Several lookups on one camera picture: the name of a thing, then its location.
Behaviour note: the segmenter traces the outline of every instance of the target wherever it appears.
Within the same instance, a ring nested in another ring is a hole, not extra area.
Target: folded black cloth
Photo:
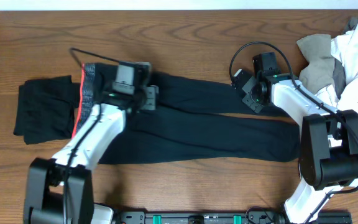
[[[82,101],[76,130],[81,128],[103,83],[115,79],[116,67],[85,64]],[[222,83],[190,80],[153,72],[160,88],[157,109],[142,110],[127,120],[101,164],[145,164],[213,157],[247,157],[291,161],[299,156],[299,127],[281,121],[245,119],[224,113],[254,114],[235,90]],[[267,106],[266,116],[288,116]]]
[[[79,92],[71,76],[26,81],[19,87],[13,134],[26,144],[71,138]]]

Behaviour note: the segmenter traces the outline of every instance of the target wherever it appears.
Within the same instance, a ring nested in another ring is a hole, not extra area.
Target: white wall
[[[358,0],[0,0],[0,11],[153,9],[358,9]]]

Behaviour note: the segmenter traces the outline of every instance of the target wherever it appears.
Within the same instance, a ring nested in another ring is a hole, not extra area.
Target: gray cloth
[[[358,23],[358,18],[352,17],[349,22],[346,24],[342,34],[345,34],[349,30],[354,30]],[[335,59],[335,69],[333,73],[333,79],[335,82],[335,92],[336,96],[340,99],[342,92],[346,87],[346,76],[345,69],[342,66],[342,63]]]
[[[314,34],[296,42],[309,65],[299,75],[303,86],[312,94],[333,85],[334,57],[331,55],[331,36]]]

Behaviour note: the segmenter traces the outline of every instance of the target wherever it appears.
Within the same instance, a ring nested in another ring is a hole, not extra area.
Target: wood grain
[[[310,34],[340,34],[358,11],[72,11],[0,12],[0,223],[22,222],[27,169],[67,141],[26,146],[12,130],[17,89],[40,77],[73,75],[80,69],[69,47],[121,60],[151,62],[182,77],[229,83],[233,53],[252,40],[282,49],[298,73],[307,63],[296,41]],[[270,49],[253,46],[234,66]],[[85,62],[98,59],[81,56]],[[282,70],[287,69],[278,59]],[[297,186],[296,161],[218,158],[161,164],[98,166],[97,202],[149,211],[236,210],[277,207]],[[358,223],[358,193],[335,196],[326,209],[348,209]]]

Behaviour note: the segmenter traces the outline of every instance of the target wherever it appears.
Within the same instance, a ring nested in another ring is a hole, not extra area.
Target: red trim
[[[83,64],[81,69],[80,105],[78,106],[77,120],[75,121],[74,130],[73,130],[73,134],[71,135],[71,138],[75,136],[75,131],[77,130],[77,124],[78,122],[80,122],[81,108],[82,108],[82,87],[84,85],[84,79],[85,79],[85,65]]]

